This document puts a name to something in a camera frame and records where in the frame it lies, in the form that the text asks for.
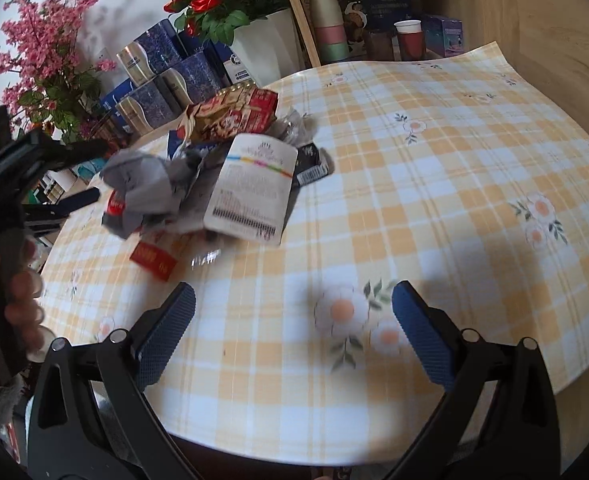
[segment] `tablecloth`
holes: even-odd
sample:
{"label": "tablecloth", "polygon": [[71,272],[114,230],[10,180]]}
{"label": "tablecloth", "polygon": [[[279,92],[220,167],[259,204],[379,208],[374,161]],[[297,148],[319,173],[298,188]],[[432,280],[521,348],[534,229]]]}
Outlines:
{"label": "tablecloth", "polygon": [[186,280],[197,313],[148,400],[172,433],[290,463],[399,457],[436,406],[391,314],[397,280],[487,340],[536,338],[555,391],[589,366],[589,136],[496,44],[271,88],[335,167],[301,190],[281,246],[231,241],[158,282],[128,261],[135,239],[101,228],[98,184],[43,273],[57,335],[128,328]]}

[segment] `yellow checkered tablecloth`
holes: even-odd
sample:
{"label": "yellow checkered tablecloth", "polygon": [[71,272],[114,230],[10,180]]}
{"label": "yellow checkered tablecloth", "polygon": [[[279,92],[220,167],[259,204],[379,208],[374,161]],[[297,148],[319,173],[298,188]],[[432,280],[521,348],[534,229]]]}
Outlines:
{"label": "yellow checkered tablecloth", "polygon": [[[146,395],[166,429],[292,463],[390,460],[438,402],[399,333],[390,282],[491,341],[536,338],[555,391],[589,366],[589,137],[491,44],[419,63],[350,62],[272,85],[308,114],[335,173],[301,190],[280,247],[232,241],[165,284],[100,226],[65,224],[46,325],[87,343],[175,283],[197,313]],[[164,153],[166,139],[145,149]]]}

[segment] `wooden edge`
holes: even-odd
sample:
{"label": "wooden edge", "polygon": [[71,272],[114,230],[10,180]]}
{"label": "wooden edge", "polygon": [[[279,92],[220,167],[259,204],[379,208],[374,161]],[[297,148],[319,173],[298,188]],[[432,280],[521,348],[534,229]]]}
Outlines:
{"label": "wooden edge", "polygon": [[318,68],[321,66],[321,59],[319,59],[319,53],[317,51],[317,45],[314,43],[312,31],[309,30],[308,20],[305,17],[301,0],[290,0],[290,5],[292,6],[294,17],[301,31],[303,43],[305,43],[305,50],[308,51],[309,62],[312,63],[312,68]]}

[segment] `red cup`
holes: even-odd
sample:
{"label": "red cup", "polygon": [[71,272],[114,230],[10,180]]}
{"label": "red cup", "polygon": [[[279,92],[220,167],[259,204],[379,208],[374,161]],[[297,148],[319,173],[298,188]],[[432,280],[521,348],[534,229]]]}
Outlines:
{"label": "red cup", "polygon": [[399,49],[403,61],[423,61],[425,59],[425,34],[421,32],[409,32],[401,34],[399,38]]}

